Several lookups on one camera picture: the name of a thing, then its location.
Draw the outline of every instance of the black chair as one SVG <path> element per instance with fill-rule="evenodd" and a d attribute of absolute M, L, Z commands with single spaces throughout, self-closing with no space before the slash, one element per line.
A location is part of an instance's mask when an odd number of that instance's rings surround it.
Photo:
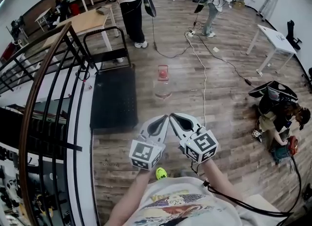
<path fill-rule="evenodd" d="M 288 27 L 288 35 L 286 36 L 286 39 L 289 41 L 292 47 L 296 50 L 300 50 L 300 46 L 298 43 L 302 42 L 299 38 L 295 39 L 293 37 L 293 28 L 294 28 L 294 22 L 293 20 L 290 20 L 287 22 L 287 27 Z"/>

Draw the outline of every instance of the white cable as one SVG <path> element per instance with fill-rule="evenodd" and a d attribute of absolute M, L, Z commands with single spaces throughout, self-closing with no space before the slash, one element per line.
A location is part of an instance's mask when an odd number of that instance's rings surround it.
<path fill-rule="evenodd" d="M 200 64 L 204 67 L 204 74 L 205 74 L 205 84 L 204 84 L 204 92 L 203 92 L 203 95 L 204 95 L 204 119 L 205 119 L 205 129 L 206 129 L 206 98 L 205 98 L 205 92 L 206 92 L 206 81 L 207 81 L 207 76 L 206 76 L 206 66 L 202 63 L 201 59 L 198 57 L 198 55 L 196 54 L 195 52 L 195 48 L 193 47 L 193 45 L 191 44 L 191 41 L 187 38 L 186 36 L 186 39 L 189 41 L 189 44 L 190 46 L 193 48 L 193 52 L 194 54 L 197 56 Z"/>

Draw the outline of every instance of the bottle with red cap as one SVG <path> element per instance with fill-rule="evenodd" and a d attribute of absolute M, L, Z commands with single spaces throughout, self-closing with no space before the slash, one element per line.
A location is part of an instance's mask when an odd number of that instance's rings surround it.
<path fill-rule="evenodd" d="M 165 100 L 172 94 L 171 85 L 168 76 L 168 65 L 158 66 L 158 77 L 153 82 L 154 95 L 156 98 Z"/>

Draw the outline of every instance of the white sneaker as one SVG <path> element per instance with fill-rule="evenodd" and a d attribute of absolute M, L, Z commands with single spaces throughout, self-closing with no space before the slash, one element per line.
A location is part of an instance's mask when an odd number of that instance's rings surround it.
<path fill-rule="evenodd" d="M 124 61 L 124 59 L 125 59 L 124 57 L 123 58 L 118 58 L 117 61 L 118 61 L 118 63 L 122 63 Z"/>
<path fill-rule="evenodd" d="M 143 43 L 138 43 L 138 42 L 135 42 L 135 47 L 136 48 L 143 48 L 145 49 L 147 47 L 147 41 L 144 41 Z"/>
<path fill-rule="evenodd" d="M 215 33 L 214 32 L 211 32 L 209 35 L 205 35 L 203 33 L 201 33 L 203 36 L 205 37 L 209 37 L 209 38 L 213 38 L 215 36 Z"/>

